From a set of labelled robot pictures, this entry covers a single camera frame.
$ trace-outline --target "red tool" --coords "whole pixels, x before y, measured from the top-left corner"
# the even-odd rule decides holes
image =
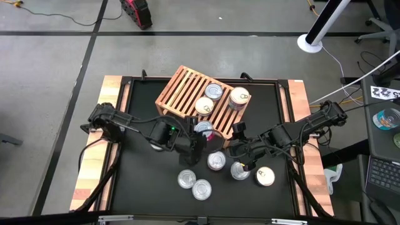
[[[133,21],[145,30],[153,23],[151,22],[150,10],[146,0],[119,0],[122,8],[133,19]]]

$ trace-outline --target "black floor stripe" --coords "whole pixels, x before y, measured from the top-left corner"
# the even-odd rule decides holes
[[[307,32],[236,32],[236,31],[0,31],[0,36],[258,36],[298,37]],[[328,32],[326,37],[358,37],[370,32]]]
[[[92,31],[0,31],[0,36],[90,36]]]
[[[298,37],[307,32],[231,32],[231,31],[100,31],[98,36],[258,36],[258,37]],[[369,32],[328,32],[326,37],[358,37]]]
[[[69,124],[71,123],[71,119],[75,110],[76,101],[78,100],[79,92],[81,91],[82,83],[86,74],[86,70],[88,68],[89,60],[93,52],[94,43],[96,42],[97,33],[100,29],[101,18],[104,16],[104,12],[106,10],[108,0],[103,0],[99,15],[97,16],[97,23],[94,25],[94,29],[92,31],[91,38],[89,40],[89,44],[87,45],[87,49],[85,55],[83,57],[83,62],[81,66],[81,70],[76,79],[75,86],[72,90],[71,98],[68,102],[67,109],[64,115],[64,118],[61,122],[61,126],[59,128],[56,140],[54,141],[52,147],[52,153],[49,158],[49,164],[47,167],[46,174],[44,175],[44,179],[42,180],[42,184],[40,186],[39,194],[36,198],[36,203],[32,210],[33,216],[39,216],[42,214],[44,204],[46,202],[46,198],[48,196],[48,192],[50,190],[51,181],[53,180],[54,173],[56,172],[57,163],[61,155],[61,151],[63,150],[65,138],[67,136]]]

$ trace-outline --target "wooden table edge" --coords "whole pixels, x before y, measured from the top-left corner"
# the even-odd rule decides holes
[[[105,76],[102,87],[100,90],[100,95],[98,103],[109,102],[114,107],[116,106],[119,89],[121,87],[122,76]],[[293,114],[295,120],[302,119],[310,115],[309,104],[306,94],[306,89],[304,83],[301,80],[287,80],[289,85],[289,93],[292,102]],[[121,101],[121,111],[125,111],[126,99],[128,98],[129,85],[125,85],[122,101]],[[284,111],[285,121],[289,121],[289,111],[288,105],[286,104],[286,95],[284,88],[280,88],[281,101]],[[87,143],[91,143],[101,136],[102,132],[91,133],[87,139]],[[310,143],[317,145],[315,139],[310,139]],[[113,161],[115,155],[117,144],[112,146],[111,160],[109,165]],[[101,171],[103,168],[104,160],[106,158],[107,143],[105,141],[99,141],[94,146],[88,148],[82,158],[81,171],[78,174],[76,186],[74,189],[74,194],[72,196],[72,201],[70,205],[70,210],[78,208],[87,197],[93,192],[94,188],[97,186]],[[324,169],[321,161],[321,156],[319,151],[310,145],[304,146],[304,157],[305,165],[304,172],[306,174],[307,186],[313,193],[314,197],[317,199],[318,203],[331,215],[333,215],[333,208],[331,204],[331,198],[328,193],[328,185],[324,176]],[[110,182],[104,188],[102,193],[102,201],[100,202],[100,210],[106,209],[106,204],[109,196]],[[303,195],[301,190],[296,185],[297,199],[299,203],[299,210],[301,215],[305,215],[305,207],[303,201]]]

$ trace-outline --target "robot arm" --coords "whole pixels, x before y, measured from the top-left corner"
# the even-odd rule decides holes
[[[293,146],[303,146],[310,134],[324,127],[343,126],[346,119],[347,115],[338,103],[326,101],[318,112],[297,122],[285,122],[274,126],[256,138],[245,137],[246,126],[243,122],[234,124],[233,137],[239,139],[239,142],[230,147],[230,154],[237,157],[245,170],[250,171],[264,155],[275,157],[283,151],[288,152]]]
[[[206,147],[207,139],[203,134],[194,132],[198,123],[196,117],[185,117],[184,125],[171,116],[159,116],[147,121],[140,121],[134,116],[115,110],[110,103],[98,104],[89,118],[89,124],[81,129],[89,133],[90,129],[103,130],[102,139],[110,143],[119,143],[123,138],[123,129],[128,129],[141,134],[150,145],[157,150],[177,151],[179,162],[192,166],[201,156],[201,151]],[[150,135],[143,134],[135,128],[138,123],[155,122]]]

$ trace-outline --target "white cable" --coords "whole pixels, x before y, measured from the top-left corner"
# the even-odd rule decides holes
[[[340,71],[342,72],[342,78],[344,78],[344,72],[343,72],[342,64],[341,64],[341,63],[339,62],[339,60],[336,59],[328,50],[326,50],[326,48],[325,48],[324,46],[322,46],[322,48],[326,51],[326,53],[328,53],[330,56],[332,56],[332,58],[339,64],[339,66],[340,66]],[[343,91],[344,91],[344,94],[345,94],[348,98],[350,98],[352,101],[354,101],[354,103],[356,103],[356,104],[359,105],[359,106],[362,106],[362,105],[363,105],[362,102],[360,102],[360,101],[358,101],[358,100],[355,100],[353,97],[351,97],[350,94],[346,91],[346,89],[343,89]]]
[[[382,62],[379,66],[375,67],[373,70],[369,71],[367,74],[365,74],[365,75],[363,75],[362,77],[358,78],[357,80],[351,82],[350,84],[348,84],[348,85],[346,85],[346,86],[344,86],[344,87],[342,87],[342,88],[339,88],[339,89],[336,90],[336,91],[333,91],[333,92],[331,92],[331,93],[325,95],[324,97],[320,97],[319,99],[313,101],[311,104],[317,103],[317,102],[319,102],[320,100],[325,99],[325,98],[327,98],[327,97],[333,95],[334,93],[336,93],[336,92],[338,92],[338,91],[340,91],[340,90],[343,90],[344,88],[347,88],[347,87],[349,87],[349,86],[351,86],[351,85],[357,83],[358,81],[364,79],[365,77],[369,76],[370,74],[372,74],[373,72],[375,72],[377,69],[379,69],[381,66],[384,66],[388,61],[390,61],[394,56],[397,56],[399,53],[400,53],[400,51],[394,53],[391,57],[389,57],[387,60],[385,60],[384,62]]]

